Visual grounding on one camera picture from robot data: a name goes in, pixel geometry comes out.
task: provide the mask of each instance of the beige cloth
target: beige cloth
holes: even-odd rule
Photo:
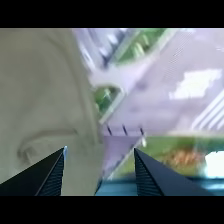
[[[103,148],[69,29],[0,29],[0,183],[68,146],[62,195],[93,195]]]

